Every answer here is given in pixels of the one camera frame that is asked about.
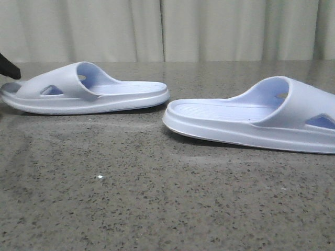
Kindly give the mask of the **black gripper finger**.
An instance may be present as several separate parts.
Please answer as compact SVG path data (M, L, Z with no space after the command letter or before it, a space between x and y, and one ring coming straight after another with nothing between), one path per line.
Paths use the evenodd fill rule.
M0 74L13 79L21 79L20 68L18 68L11 61L5 58L1 53L0 53Z

